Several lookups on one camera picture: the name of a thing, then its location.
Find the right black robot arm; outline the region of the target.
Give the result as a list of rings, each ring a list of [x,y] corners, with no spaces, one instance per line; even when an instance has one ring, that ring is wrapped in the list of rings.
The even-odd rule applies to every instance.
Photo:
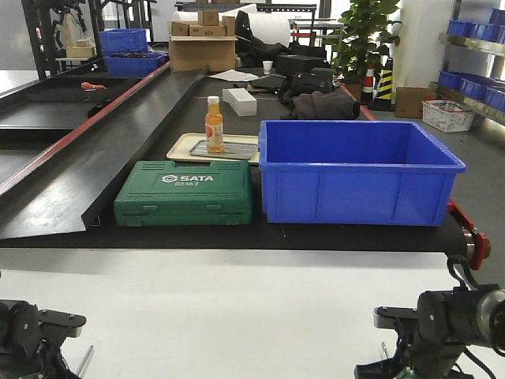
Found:
[[[504,355],[504,291],[494,286],[426,291],[416,308],[375,308],[374,325],[397,332],[395,353],[357,365],[356,378],[471,378],[455,369],[462,354],[494,378],[468,347],[488,347]]]

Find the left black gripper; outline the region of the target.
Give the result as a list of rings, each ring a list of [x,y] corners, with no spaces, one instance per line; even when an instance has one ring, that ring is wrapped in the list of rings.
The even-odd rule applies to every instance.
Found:
[[[42,335],[37,306],[1,300],[1,377],[74,378],[62,356],[65,339]]]

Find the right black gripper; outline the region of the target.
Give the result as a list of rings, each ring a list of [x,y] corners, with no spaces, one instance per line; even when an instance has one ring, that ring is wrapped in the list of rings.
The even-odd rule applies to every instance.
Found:
[[[418,300],[418,320],[392,329],[397,333],[392,357],[354,369],[356,378],[468,378],[454,368],[466,345],[451,335],[447,300],[452,291],[425,291]]]

